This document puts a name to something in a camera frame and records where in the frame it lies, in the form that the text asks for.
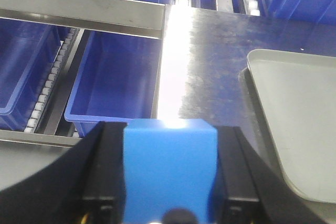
gray tray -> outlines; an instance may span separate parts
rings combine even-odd
[[[336,58],[257,49],[248,67],[285,181],[336,203]]]

blue block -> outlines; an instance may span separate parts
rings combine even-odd
[[[201,119],[135,119],[124,131],[124,223],[161,220],[182,207],[209,223],[217,167],[217,131]]]

metal table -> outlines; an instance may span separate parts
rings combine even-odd
[[[336,27],[178,6],[167,7],[165,17],[158,118],[240,126],[280,174],[249,72],[243,71],[246,56],[257,48],[336,56]],[[335,223],[335,205],[305,203]]]

blue cube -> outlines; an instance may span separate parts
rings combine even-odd
[[[135,119],[124,131],[124,222],[161,220],[186,208],[209,223],[209,196],[217,167],[217,131],[201,119]]]

